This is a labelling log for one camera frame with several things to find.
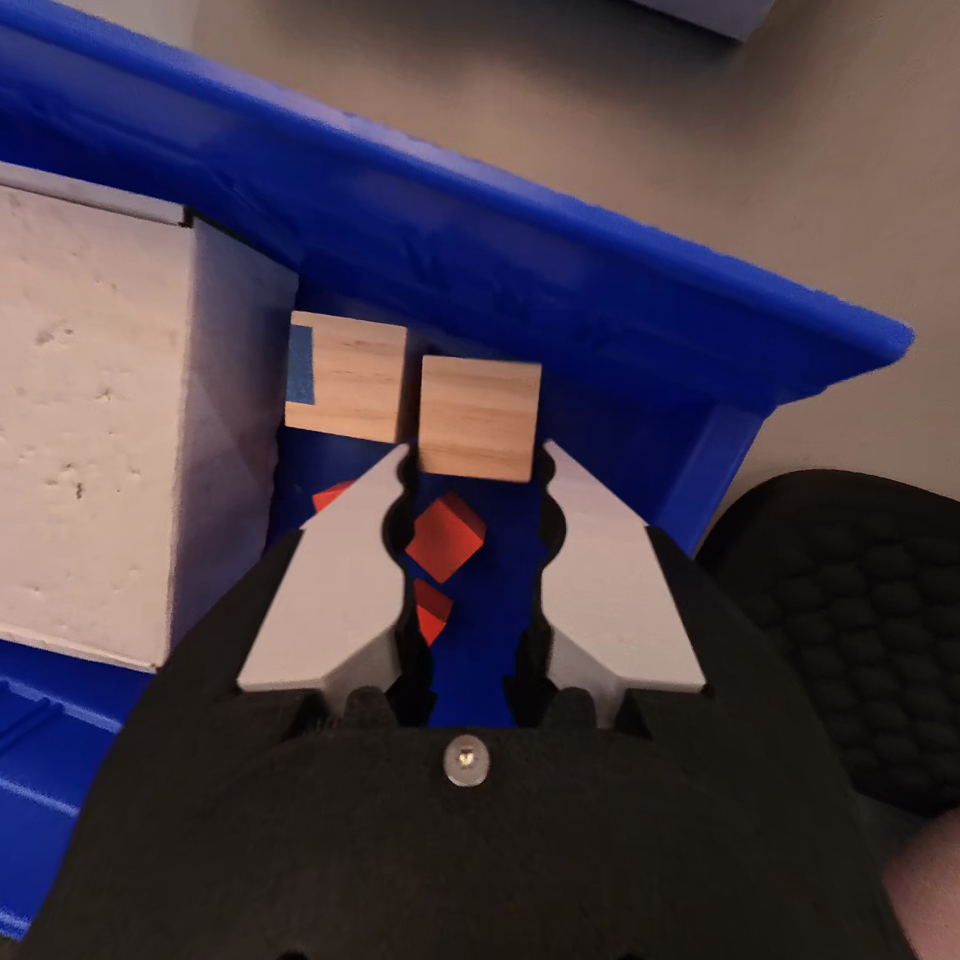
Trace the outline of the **white cardboard mailer box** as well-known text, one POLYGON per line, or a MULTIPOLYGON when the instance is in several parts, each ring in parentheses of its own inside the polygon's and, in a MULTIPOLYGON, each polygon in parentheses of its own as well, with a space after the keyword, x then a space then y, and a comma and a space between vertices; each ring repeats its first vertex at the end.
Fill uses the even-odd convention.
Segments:
POLYGON ((3 162, 2 639, 154 672, 266 546, 299 278, 3 162))

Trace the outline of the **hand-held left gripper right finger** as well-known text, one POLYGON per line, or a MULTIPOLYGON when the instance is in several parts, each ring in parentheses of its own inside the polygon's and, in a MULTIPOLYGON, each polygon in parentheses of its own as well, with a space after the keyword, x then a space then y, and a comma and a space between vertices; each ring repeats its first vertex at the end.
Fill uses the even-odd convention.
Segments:
POLYGON ((600 728, 615 726, 630 690, 700 693, 707 680, 649 525, 552 439, 536 478, 546 557, 504 678, 515 724, 538 726, 561 690, 585 690, 600 728))

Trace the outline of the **plain wooden cube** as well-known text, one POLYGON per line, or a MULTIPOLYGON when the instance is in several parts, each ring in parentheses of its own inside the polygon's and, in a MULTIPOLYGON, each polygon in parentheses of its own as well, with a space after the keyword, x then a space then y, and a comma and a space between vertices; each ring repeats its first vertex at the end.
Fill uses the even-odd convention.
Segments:
POLYGON ((524 484, 533 474, 540 364, 422 359, 417 459, 424 474, 524 484))

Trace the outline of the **wooden cube with blue sticker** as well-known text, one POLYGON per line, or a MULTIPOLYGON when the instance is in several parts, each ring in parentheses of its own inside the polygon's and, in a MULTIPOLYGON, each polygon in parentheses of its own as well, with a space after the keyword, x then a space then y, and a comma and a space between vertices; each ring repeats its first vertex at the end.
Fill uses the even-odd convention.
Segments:
POLYGON ((289 428, 395 444, 402 439, 405 326, 294 311, 291 330, 310 334, 310 402, 288 399, 289 428))

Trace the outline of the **person's right forearm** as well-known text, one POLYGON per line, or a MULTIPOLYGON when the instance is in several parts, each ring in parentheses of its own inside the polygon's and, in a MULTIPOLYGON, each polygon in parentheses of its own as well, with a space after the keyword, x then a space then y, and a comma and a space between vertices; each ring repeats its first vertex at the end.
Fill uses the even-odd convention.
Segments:
POLYGON ((959 810, 928 823, 884 870, 895 916, 920 959, 959 958, 959 810))

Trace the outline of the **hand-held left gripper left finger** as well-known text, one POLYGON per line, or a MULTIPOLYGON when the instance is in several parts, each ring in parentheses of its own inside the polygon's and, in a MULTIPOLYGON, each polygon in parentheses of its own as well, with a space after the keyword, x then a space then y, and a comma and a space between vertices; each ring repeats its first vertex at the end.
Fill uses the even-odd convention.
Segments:
POLYGON ((414 445, 399 443, 302 524, 240 690, 312 690, 341 715, 355 690, 375 688, 399 724, 426 725, 433 659, 402 561, 418 476, 414 445))

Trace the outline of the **blue plastic bin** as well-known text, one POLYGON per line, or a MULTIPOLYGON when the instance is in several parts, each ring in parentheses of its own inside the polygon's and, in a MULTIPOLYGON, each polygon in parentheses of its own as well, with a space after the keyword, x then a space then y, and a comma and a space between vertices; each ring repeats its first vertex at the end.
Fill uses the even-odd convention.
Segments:
MULTIPOLYGON (((626 430, 687 390, 705 450, 900 361, 907 325, 342 114, 55 2, 2 2, 2 159, 155 190, 311 293, 542 361, 626 430)), ((797 682, 692 545, 720 479, 693 440, 633 440, 676 477, 650 537, 714 690, 584 693, 453 733, 362 694, 246 694, 239 656, 285 534, 148 685, 94 780, 20 958, 912 958, 845 774, 797 682)))

